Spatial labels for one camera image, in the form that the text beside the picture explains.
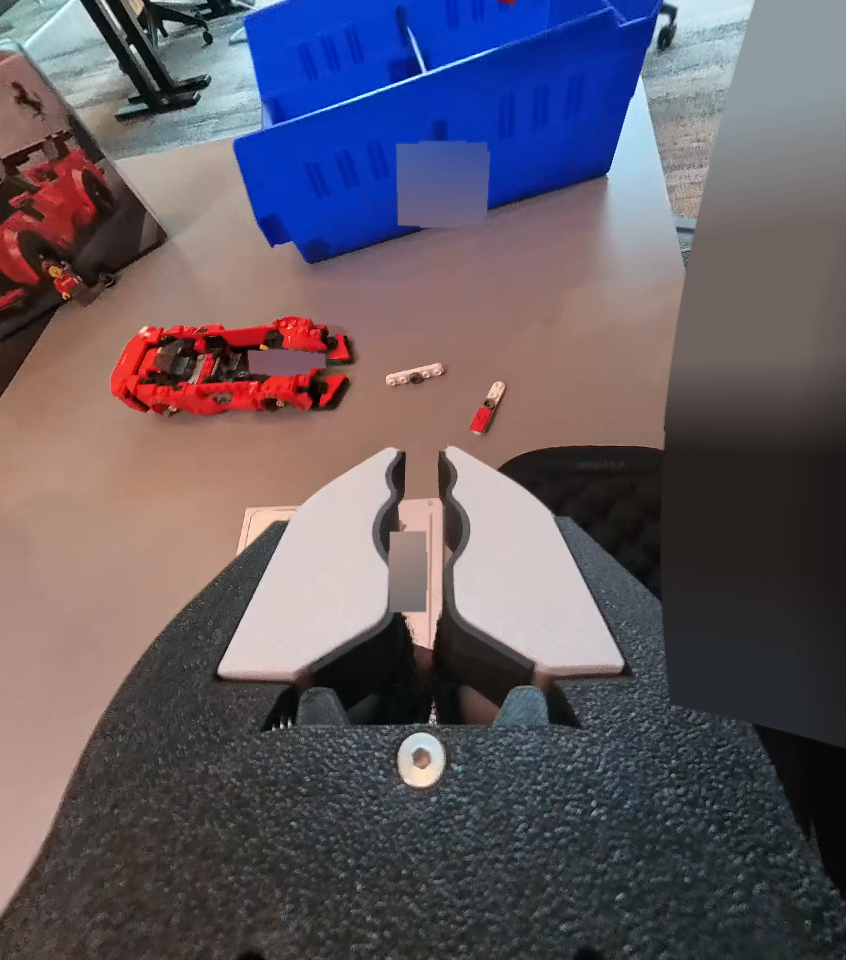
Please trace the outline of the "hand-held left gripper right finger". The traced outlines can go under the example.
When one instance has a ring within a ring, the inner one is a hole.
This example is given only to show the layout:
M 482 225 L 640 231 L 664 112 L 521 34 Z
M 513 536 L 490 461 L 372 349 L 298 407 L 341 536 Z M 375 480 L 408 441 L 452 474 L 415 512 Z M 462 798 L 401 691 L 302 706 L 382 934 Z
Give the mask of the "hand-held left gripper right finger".
M 623 654 L 552 511 L 456 446 L 439 454 L 439 481 L 437 647 L 459 682 L 621 676 Z

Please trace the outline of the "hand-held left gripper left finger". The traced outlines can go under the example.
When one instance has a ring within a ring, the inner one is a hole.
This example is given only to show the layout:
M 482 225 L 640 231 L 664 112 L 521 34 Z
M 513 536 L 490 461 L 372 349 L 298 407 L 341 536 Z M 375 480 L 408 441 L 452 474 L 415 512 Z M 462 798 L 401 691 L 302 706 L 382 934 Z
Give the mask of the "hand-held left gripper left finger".
M 310 496 L 287 522 L 217 676 L 294 683 L 385 629 L 404 491 L 405 452 L 387 447 Z

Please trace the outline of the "red and white brick assembly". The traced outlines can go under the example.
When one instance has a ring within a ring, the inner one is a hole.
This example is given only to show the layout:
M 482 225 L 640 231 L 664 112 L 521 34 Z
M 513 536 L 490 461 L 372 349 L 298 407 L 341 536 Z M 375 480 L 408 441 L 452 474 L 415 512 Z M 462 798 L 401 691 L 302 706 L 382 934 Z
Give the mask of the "red and white brick assembly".
M 470 424 L 470 429 L 475 435 L 481 436 L 487 432 L 501 404 L 505 390 L 506 385 L 503 381 L 495 381 L 491 385 Z

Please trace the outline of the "black seat cushion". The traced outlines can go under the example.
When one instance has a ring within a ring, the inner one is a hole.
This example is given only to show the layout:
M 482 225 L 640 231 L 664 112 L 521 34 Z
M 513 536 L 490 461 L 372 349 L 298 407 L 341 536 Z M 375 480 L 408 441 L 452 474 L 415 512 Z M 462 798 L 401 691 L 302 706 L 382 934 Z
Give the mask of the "black seat cushion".
M 646 446 L 561 446 L 517 455 L 500 472 L 573 520 L 662 599 L 662 458 Z

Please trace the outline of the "red toy brick car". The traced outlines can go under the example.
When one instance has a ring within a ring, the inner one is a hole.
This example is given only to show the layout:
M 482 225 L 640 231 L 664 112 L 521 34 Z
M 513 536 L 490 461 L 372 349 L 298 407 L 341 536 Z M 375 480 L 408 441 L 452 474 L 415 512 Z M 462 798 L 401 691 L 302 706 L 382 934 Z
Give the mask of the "red toy brick car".
M 219 323 L 143 327 L 110 378 L 112 395 L 158 416 L 333 409 L 354 360 L 349 337 L 310 318 L 245 327 Z

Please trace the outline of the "blue plastic bin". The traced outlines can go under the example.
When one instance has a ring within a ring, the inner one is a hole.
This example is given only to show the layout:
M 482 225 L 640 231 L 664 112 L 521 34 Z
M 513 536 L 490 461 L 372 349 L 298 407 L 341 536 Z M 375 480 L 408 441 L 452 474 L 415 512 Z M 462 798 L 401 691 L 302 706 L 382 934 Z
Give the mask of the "blue plastic bin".
M 609 172 L 663 2 L 279 2 L 244 25 L 262 128 L 234 149 L 270 246 L 309 264 L 400 223 L 399 145 L 475 143 L 489 210 Z

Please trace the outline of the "toy car picture box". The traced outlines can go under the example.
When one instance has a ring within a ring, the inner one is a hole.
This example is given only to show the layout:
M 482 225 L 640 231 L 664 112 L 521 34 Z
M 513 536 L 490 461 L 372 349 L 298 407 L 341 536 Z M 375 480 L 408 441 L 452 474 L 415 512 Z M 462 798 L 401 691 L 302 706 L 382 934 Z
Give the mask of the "toy car picture box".
M 0 342 L 108 280 L 166 232 L 44 73 L 0 49 Z

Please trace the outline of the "black table leg frame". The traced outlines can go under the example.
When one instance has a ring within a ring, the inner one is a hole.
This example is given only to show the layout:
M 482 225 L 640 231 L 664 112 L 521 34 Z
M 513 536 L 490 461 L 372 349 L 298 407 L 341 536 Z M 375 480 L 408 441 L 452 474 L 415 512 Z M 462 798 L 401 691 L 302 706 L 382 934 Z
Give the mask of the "black table leg frame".
M 200 74 L 182 80 L 171 76 L 156 52 L 155 41 L 150 39 L 155 25 L 141 25 L 142 19 L 149 16 L 149 2 L 141 2 L 142 13 L 135 12 L 133 3 L 127 1 L 81 1 L 80 5 L 136 90 L 116 112 L 117 121 L 128 123 L 170 114 L 199 103 L 212 77 Z

